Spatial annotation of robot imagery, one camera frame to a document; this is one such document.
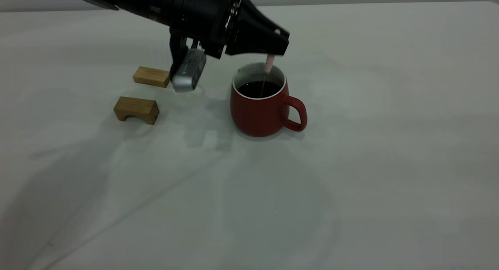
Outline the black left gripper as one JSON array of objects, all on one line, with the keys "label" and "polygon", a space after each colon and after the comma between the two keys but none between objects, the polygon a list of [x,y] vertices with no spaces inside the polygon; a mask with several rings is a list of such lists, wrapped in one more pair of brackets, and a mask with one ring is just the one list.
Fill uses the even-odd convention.
[{"label": "black left gripper", "polygon": [[226,28],[227,55],[262,53],[285,55],[289,32],[265,16],[251,0],[230,0],[234,10]]}]

